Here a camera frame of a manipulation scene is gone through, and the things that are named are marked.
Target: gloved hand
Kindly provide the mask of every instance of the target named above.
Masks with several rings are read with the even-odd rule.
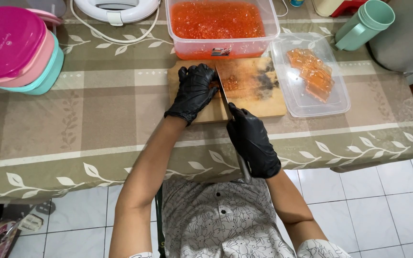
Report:
[[[181,67],[178,71],[179,90],[171,108],[164,117],[179,117],[187,121],[189,126],[197,114],[211,101],[218,87],[209,88],[214,77],[214,70],[206,64]]]
[[[235,121],[227,123],[227,132],[237,152],[248,161],[251,177],[271,178],[278,174],[281,163],[268,141],[264,123],[246,109],[229,103]]]

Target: plaid tablecloth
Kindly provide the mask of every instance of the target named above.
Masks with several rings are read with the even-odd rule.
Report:
[[[277,13],[285,9],[274,1]],[[147,20],[113,27],[113,38],[140,37]],[[74,19],[58,27],[65,56],[53,88],[42,96],[0,90],[0,203],[30,203],[68,191],[122,184],[169,107],[167,69],[178,60],[164,3],[152,33],[115,44]],[[317,118],[263,119],[286,169],[373,166],[413,158],[413,97],[401,73],[373,61],[365,47],[338,51],[334,34],[345,17],[318,16],[310,0],[289,6],[281,32],[317,32],[331,43],[351,109]],[[166,179],[226,181],[240,177],[225,123],[192,125],[176,143]]]

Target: cup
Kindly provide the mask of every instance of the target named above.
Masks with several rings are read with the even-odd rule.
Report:
[[[336,33],[336,47],[353,51],[395,21],[393,9],[380,0],[369,0]]]

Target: pitcher handle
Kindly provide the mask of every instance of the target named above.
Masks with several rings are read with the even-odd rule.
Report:
[[[352,30],[350,30],[345,36],[343,36],[341,40],[339,40],[339,42],[336,43],[336,47],[339,50],[343,50],[365,30],[366,28],[364,27],[364,25],[358,23]]]

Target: white cable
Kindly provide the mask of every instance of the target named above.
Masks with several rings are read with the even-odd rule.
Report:
[[[77,14],[74,12],[74,8],[73,8],[73,0],[70,0],[71,3],[71,12],[74,15],[74,17],[76,17],[77,20],[79,20],[80,22],[82,22],[85,26],[89,27],[91,30],[95,31],[98,35],[102,36],[103,38],[106,38],[107,40],[114,42],[114,43],[122,43],[122,44],[129,44],[129,43],[135,43],[138,42],[144,38],[146,38],[147,35],[149,35],[149,33],[151,33],[152,28],[156,25],[157,22],[157,18],[159,17],[159,8],[160,5],[157,6],[157,13],[156,13],[156,18],[154,19],[154,23],[151,25],[151,27],[148,29],[148,31],[146,31],[146,33],[143,34],[143,36],[141,36],[140,38],[136,38],[136,39],[132,39],[132,40],[120,40],[120,39],[115,39],[115,38],[110,38],[108,36],[106,36],[105,34],[101,33],[99,30],[95,29],[94,27],[90,26],[88,23],[86,23],[85,21],[83,21],[81,18],[79,18],[79,16],[77,16]]]
[[[284,15],[277,15],[277,17],[283,17],[283,16],[285,16],[285,15],[287,15],[288,14],[288,6],[286,5],[286,3],[284,2],[285,0],[282,0],[283,1],[283,4],[284,4],[284,7],[286,7],[286,12],[284,13]]]

